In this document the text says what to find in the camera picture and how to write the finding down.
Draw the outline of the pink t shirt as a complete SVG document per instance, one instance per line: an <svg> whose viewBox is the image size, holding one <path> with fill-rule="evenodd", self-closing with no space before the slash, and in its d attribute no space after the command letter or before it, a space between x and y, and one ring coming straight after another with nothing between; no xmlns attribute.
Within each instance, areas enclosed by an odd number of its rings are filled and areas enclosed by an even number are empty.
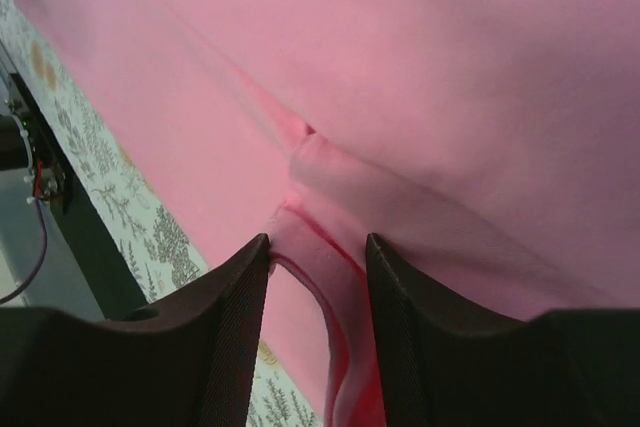
<svg viewBox="0 0 640 427"><path fill-rule="evenodd" d="M208 263L268 234L329 426L390 426L370 235L521 322L639 313L639 0L14 3Z"/></svg>

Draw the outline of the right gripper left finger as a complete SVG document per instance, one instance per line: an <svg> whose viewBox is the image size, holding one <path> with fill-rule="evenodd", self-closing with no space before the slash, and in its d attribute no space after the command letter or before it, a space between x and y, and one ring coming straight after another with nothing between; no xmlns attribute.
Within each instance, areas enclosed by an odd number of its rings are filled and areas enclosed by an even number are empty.
<svg viewBox="0 0 640 427"><path fill-rule="evenodd" d="M121 321L1 312L5 426L243 426L269 273L260 234Z"/></svg>

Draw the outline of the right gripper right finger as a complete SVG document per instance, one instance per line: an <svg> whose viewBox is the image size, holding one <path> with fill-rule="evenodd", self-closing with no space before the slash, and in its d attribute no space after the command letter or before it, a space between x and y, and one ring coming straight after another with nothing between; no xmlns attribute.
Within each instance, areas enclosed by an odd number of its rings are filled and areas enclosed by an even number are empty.
<svg viewBox="0 0 640 427"><path fill-rule="evenodd" d="M410 265L378 235L366 274L390 426L635 426L639 313L521 322Z"/></svg>

